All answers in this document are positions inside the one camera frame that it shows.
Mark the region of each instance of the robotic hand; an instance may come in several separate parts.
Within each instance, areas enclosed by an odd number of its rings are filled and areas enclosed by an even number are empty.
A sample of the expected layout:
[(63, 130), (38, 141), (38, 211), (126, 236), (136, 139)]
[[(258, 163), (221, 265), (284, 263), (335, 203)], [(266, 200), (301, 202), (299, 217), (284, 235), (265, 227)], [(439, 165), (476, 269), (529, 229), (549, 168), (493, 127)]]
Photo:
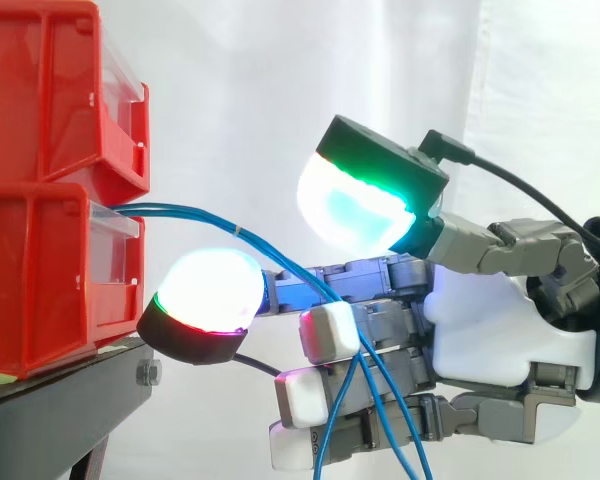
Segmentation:
[[(599, 233), (600, 219), (588, 227)], [(398, 383), (423, 440), (465, 434), (533, 444), (573, 424), (576, 395), (600, 403), (600, 250), (592, 240), (584, 241), (590, 255), (580, 232), (557, 221), (520, 219), (485, 229), (445, 213), (416, 219), (413, 228), (421, 234), (417, 244), (403, 238), (392, 247), (403, 254), (312, 270), (351, 305), (321, 305), (324, 299), (287, 272), (267, 272), (261, 313), (305, 310), (300, 338), (316, 365), (276, 378), (275, 469), (314, 467), (347, 358), (359, 348), (356, 329)], [(396, 437), (409, 443), (395, 397), (370, 359), (369, 365)], [(451, 401), (423, 393), (437, 382), (469, 392)], [(359, 374), (324, 463), (388, 446)]]
[[(558, 221), (483, 228), (441, 212), (448, 182), (438, 166), (443, 159), (508, 181)], [(370, 258), (307, 271), (203, 210), (115, 207), (128, 216), (212, 224), (287, 269), (264, 272), (263, 298), (257, 263), (232, 253), (226, 266), (243, 280), (234, 282), (232, 297), (245, 301), (234, 299), (232, 315), (203, 328), (200, 319), (215, 312), (201, 313), (199, 305), (213, 302), (192, 301), (190, 275), (206, 273), (210, 264), (176, 265), (175, 280), (170, 274), (165, 284), (177, 295), (161, 286), (138, 322), (152, 347), (207, 365), (236, 359), (261, 301), (261, 315), (302, 311), (300, 338), (315, 367), (276, 377), (281, 420), (270, 427), (274, 468), (312, 469), (388, 446), (401, 455), (397, 444), (412, 440), (427, 467), (420, 438), (464, 434), (533, 444), (573, 423), (576, 395), (600, 403), (599, 217), (580, 226), (521, 179), (437, 132), (418, 149), (404, 149), (342, 117), (300, 178), (298, 203), (319, 234)], [(397, 255), (376, 256), (388, 249)], [(198, 294), (221, 281), (203, 279)], [(358, 362), (362, 374), (353, 368)], [(424, 393), (437, 382), (469, 392), (450, 401)], [(428, 467), (425, 473), (431, 476)]]

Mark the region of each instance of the metal bolt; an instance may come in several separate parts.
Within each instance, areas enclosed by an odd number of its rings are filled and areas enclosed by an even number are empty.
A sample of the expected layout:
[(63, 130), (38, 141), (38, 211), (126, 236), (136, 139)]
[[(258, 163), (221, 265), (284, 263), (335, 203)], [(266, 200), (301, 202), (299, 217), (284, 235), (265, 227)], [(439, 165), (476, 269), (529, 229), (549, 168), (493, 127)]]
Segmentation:
[(140, 360), (136, 369), (136, 383), (145, 387), (155, 387), (162, 378), (162, 362), (154, 359)]

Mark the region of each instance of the red storage bin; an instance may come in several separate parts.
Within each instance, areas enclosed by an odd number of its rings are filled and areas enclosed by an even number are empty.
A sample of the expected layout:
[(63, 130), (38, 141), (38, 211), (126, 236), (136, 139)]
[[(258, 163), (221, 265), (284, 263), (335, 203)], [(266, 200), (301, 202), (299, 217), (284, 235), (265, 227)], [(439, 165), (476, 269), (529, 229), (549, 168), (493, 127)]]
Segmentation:
[(144, 226), (71, 184), (0, 185), (0, 373), (92, 355), (142, 314)]
[(103, 205), (149, 190), (148, 90), (88, 1), (0, 0), (0, 182), (69, 182)]

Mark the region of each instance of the cable connector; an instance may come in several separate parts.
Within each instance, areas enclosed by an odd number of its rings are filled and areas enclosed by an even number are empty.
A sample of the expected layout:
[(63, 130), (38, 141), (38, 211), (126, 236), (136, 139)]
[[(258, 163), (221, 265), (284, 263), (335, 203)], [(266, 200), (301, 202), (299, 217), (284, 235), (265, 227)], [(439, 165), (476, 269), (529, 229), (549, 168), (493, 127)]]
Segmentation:
[(429, 130), (418, 147), (422, 153), (440, 163), (449, 160), (463, 165), (471, 165), (475, 152), (466, 145), (435, 130)]

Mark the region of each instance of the white fingertip pad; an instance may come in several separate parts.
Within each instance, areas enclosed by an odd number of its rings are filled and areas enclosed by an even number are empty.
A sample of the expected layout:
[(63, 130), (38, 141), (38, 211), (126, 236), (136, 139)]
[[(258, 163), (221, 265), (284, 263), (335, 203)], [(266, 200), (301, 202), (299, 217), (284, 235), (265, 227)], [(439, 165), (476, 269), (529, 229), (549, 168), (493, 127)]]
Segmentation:
[(322, 376), (316, 368), (281, 373), (275, 386), (284, 427), (306, 428), (327, 423), (329, 408)]
[(353, 357), (360, 350), (360, 338), (351, 305), (333, 302), (301, 313), (300, 340), (314, 365)]
[(301, 472), (313, 468), (311, 431), (308, 428), (284, 428), (282, 422), (269, 427), (271, 466), (282, 472)]

